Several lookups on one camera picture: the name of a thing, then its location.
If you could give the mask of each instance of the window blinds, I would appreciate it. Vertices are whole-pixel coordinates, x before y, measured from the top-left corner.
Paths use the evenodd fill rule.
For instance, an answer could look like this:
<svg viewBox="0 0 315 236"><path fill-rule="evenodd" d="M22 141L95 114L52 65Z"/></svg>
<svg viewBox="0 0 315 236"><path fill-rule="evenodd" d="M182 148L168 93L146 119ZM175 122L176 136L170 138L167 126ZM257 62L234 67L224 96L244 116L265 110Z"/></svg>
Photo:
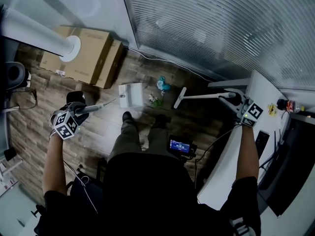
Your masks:
<svg viewBox="0 0 315 236"><path fill-rule="evenodd" d="M315 86L315 0L125 0L138 45L228 77Z"/></svg>

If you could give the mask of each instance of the white mop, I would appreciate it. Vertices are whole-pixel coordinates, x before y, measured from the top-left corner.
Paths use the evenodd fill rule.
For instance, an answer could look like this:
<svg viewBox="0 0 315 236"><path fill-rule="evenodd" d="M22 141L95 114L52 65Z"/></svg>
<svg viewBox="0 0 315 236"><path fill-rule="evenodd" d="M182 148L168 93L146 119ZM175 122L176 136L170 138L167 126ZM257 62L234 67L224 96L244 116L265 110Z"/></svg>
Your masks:
<svg viewBox="0 0 315 236"><path fill-rule="evenodd" d="M212 99L212 98L233 98L236 97L234 92L223 92L223 93L214 93L214 94L204 94L204 95L194 95L194 96L184 96L187 88L183 88L180 95L177 98L177 101L174 104L174 108L177 109L178 105L184 99Z"/></svg>

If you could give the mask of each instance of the camera screen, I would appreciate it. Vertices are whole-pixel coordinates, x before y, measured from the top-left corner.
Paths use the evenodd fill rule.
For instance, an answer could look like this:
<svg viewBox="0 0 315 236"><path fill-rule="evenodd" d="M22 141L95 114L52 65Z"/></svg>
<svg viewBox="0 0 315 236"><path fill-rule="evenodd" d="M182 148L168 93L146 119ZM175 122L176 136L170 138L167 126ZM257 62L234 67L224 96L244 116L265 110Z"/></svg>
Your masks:
<svg viewBox="0 0 315 236"><path fill-rule="evenodd" d="M178 150L183 153L189 153L189 144L184 144L181 142L177 142L175 140L170 141L170 148Z"/></svg>

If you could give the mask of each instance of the cardboard box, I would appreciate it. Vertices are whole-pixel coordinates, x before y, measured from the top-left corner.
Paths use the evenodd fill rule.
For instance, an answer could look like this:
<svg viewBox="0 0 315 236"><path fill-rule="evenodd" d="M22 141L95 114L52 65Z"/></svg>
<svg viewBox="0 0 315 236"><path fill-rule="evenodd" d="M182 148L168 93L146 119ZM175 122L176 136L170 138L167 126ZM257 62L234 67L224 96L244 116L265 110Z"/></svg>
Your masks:
<svg viewBox="0 0 315 236"><path fill-rule="evenodd" d="M96 84L113 41L110 34L100 30L64 26L57 27L55 31L63 37L78 36L81 39L80 52L70 62L63 62L59 56L45 52L40 67L78 81Z"/></svg>
<svg viewBox="0 0 315 236"><path fill-rule="evenodd" d="M121 41L114 40L106 57L103 69L97 80L96 86L109 89L113 84L114 74L120 58L123 53L124 46Z"/></svg>

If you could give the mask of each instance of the sleeve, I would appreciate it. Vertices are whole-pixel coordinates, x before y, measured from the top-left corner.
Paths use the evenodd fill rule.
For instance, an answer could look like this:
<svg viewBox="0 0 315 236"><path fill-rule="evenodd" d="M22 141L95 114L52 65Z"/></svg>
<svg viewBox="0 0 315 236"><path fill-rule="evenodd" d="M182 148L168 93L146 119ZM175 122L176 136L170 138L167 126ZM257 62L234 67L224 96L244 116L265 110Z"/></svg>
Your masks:
<svg viewBox="0 0 315 236"><path fill-rule="evenodd" d="M65 235L71 221L70 197L58 192L47 191L44 196L46 206L46 229L48 235Z"/></svg>
<svg viewBox="0 0 315 236"><path fill-rule="evenodd" d="M257 236L261 235L261 222L257 202L257 179L245 177L237 180L220 212L231 220L243 218Z"/></svg>

